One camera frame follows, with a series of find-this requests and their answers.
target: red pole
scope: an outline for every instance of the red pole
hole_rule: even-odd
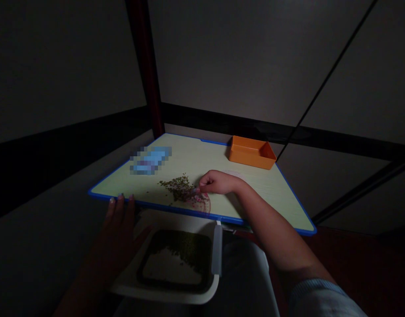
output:
[[[158,87],[148,2],[147,0],[125,0],[125,2],[145,98],[150,108],[153,134],[154,138],[158,138],[164,133],[164,124],[160,111],[160,89]]]

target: sleeve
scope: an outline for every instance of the sleeve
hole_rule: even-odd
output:
[[[293,317],[367,317],[337,285],[321,279],[305,280],[295,286],[289,298]]]

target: orange tray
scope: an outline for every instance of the orange tray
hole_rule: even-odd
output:
[[[269,170],[276,160],[270,143],[233,136],[229,161]]]

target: white container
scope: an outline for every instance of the white container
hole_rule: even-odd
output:
[[[183,304],[204,304],[208,302],[216,293],[221,275],[222,229],[220,222],[206,218],[147,209],[140,214],[140,220],[134,229],[134,237],[136,238],[142,230],[154,223],[157,224],[155,229],[151,231],[129,266],[113,283],[110,291],[123,296],[159,302]],[[146,254],[151,239],[158,230],[162,229],[198,233],[210,238],[212,248],[211,266],[208,274],[211,278],[208,279],[208,285],[204,291],[190,292],[152,288],[137,280],[137,271]],[[179,274],[179,272],[172,271],[172,274]]]

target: red floor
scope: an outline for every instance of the red floor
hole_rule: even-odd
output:
[[[324,227],[304,240],[368,316],[405,316],[405,248],[400,244]],[[277,273],[270,267],[280,314],[287,316]]]

